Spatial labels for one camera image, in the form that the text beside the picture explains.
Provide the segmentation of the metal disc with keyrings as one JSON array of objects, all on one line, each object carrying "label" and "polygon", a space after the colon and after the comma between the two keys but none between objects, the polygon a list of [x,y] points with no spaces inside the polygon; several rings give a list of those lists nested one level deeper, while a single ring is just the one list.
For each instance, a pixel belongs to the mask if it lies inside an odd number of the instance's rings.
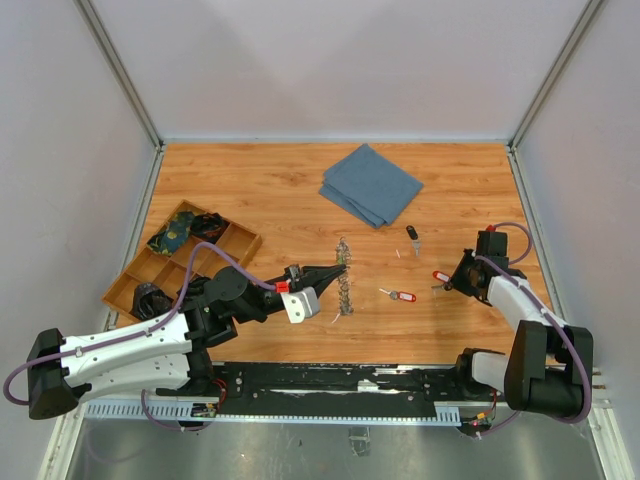
[{"label": "metal disc with keyrings", "polygon": [[351,249],[345,237],[341,237],[335,248],[336,262],[345,267],[344,272],[338,277],[339,285],[339,309],[341,315],[352,315],[354,313],[351,298],[351,283],[349,279],[349,267],[352,262]]}]

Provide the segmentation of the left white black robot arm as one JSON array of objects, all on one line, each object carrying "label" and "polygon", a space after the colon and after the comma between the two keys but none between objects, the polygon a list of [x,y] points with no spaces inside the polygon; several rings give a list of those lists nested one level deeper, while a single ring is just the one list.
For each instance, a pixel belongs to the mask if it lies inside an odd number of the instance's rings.
[{"label": "left white black robot arm", "polygon": [[120,393],[224,395],[228,381],[216,372],[210,349],[235,338],[241,323],[263,323],[280,311],[292,323],[313,317],[322,293],[346,270],[341,264],[292,265],[259,285],[228,266],[175,313],[93,335],[45,330],[28,356],[28,415],[51,419]]}]

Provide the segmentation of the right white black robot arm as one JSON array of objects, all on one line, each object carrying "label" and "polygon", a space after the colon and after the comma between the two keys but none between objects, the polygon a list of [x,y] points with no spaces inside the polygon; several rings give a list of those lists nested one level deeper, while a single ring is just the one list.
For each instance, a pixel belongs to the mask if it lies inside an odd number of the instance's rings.
[{"label": "right white black robot arm", "polygon": [[498,310],[515,332],[511,352],[467,348],[455,365],[453,387],[466,400],[491,388],[516,412],[579,423],[592,406],[594,340],[584,327],[568,324],[533,292],[526,275],[508,257],[508,235],[492,224],[463,251],[454,273],[436,273],[448,290]]}]

